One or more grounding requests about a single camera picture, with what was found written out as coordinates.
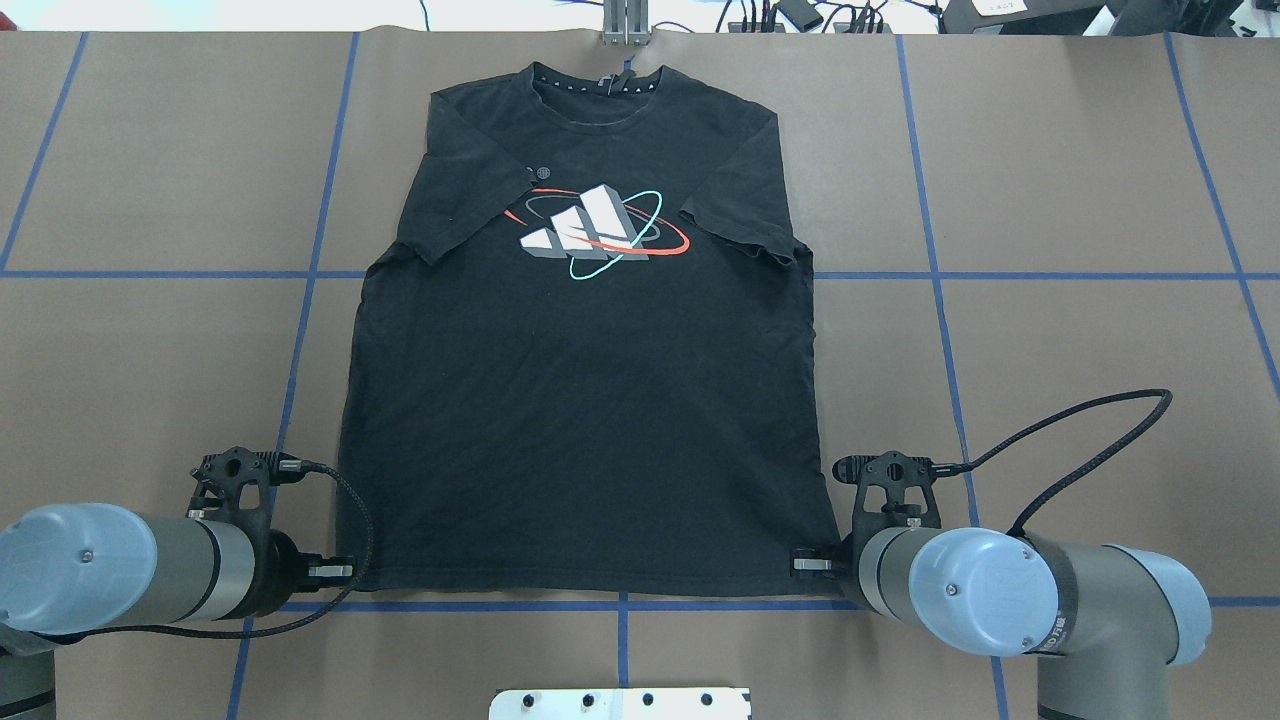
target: t-shirt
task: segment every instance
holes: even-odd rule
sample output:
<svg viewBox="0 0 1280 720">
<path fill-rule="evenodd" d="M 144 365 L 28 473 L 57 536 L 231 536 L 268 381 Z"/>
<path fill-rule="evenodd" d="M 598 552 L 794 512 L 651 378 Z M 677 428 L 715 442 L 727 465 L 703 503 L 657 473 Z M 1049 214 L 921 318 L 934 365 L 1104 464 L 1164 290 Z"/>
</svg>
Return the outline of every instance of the t-shirt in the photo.
<svg viewBox="0 0 1280 720">
<path fill-rule="evenodd" d="M 668 67 L 434 94 L 352 342 L 361 589 L 835 592 L 790 574 L 838 542 L 813 338 L 771 110 Z"/>
</svg>

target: shirt sleeve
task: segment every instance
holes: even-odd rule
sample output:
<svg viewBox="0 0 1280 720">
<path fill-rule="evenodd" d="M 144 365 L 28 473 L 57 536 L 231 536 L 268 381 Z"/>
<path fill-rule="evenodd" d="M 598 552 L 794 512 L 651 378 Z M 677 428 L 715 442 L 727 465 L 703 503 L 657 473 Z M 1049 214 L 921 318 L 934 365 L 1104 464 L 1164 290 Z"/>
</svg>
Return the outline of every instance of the shirt sleeve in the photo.
<svg viewBox="0 0 1280 720">
<path fill-rule="evenodd" d="M 401 214 L 397 242 L 436 264 L 532 187 L 531 170 L 431 95 L 426 155 Z"/>
<path fill-rule="evenodd" d="M 808 254 L 791 229 L 778 117 L 769 113 L 764 124 L 707 177 L 680 211 L 704 231 L 781 265 Z"/>
</svg>

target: metal plate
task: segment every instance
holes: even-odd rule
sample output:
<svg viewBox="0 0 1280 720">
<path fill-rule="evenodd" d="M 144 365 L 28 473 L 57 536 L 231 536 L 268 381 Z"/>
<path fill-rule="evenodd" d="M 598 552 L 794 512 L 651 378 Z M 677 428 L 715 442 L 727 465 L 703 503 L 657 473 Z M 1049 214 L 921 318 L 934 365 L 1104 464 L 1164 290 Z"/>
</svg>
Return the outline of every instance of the metal plate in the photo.
<svg viewBox="0 0 1280 720">
<path fill-rule="evenodd" d="M 746 688 L 611 688 L 503 691 L 489 705 L 489 720 L 637 720 L 698 717 L 750 720 Z"/>
</svg>

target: white bracket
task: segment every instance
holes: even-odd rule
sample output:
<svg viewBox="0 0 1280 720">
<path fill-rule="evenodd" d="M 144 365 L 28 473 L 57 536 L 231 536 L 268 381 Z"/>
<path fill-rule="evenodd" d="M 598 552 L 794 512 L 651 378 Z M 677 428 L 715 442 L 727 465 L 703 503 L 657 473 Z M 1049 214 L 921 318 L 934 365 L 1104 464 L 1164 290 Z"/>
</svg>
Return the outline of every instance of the white bracket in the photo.
<svg viewBox="0 0 1280 720">
<path fill-rule="evenodd" d="M 751 720 L 746 688 L 503 691 L 489 720 Z"/>
<path fill-rule="evenodd" d="M 649 45 L 649 0 L 604 0 L 605 45 Z"/>
</svg>

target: light blue joint cap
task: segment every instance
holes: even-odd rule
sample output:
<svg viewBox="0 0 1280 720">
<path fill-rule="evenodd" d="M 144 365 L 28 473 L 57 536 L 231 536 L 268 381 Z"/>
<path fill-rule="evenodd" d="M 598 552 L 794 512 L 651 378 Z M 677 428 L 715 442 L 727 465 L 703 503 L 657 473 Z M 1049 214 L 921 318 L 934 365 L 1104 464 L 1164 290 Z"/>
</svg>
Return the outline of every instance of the light blue joint cap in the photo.
<svg viewBox="0 0 1280 720">
<path fill-rule="evenodd" d="M 37 507 L 0 532 L 0 621 L 50 635 L 101 628 L 142 597 L 155 569 L 155 536 L 136 514 Z"/>
<path fill-rule="evenodd" d="M 1137 560 L 1151 573 L 1160 592 L 1165 593 L 1165 600 L 1174 611 L 1174 623 L 1178 624 L 1178 655 L 1169 664 L 1185 665 L 1199 657 L 1204 652 L 1204 641 L 1213 630 L 1213 612 L 1208 607 L 1204 587 L 1196 575 L 1181 562 L 1158 552 L 1133 550 L 1123 544 L 1106 547 L 1114 547 Z"/>
<path fill-rule="evenodd" d="M 1027 543 L 983 528 L 947 530 L 915 555 L 911 603 L 942 642 L 1009 657 L 1038 646 L 1057 616 L 1057 583 Z"/>
</svg>

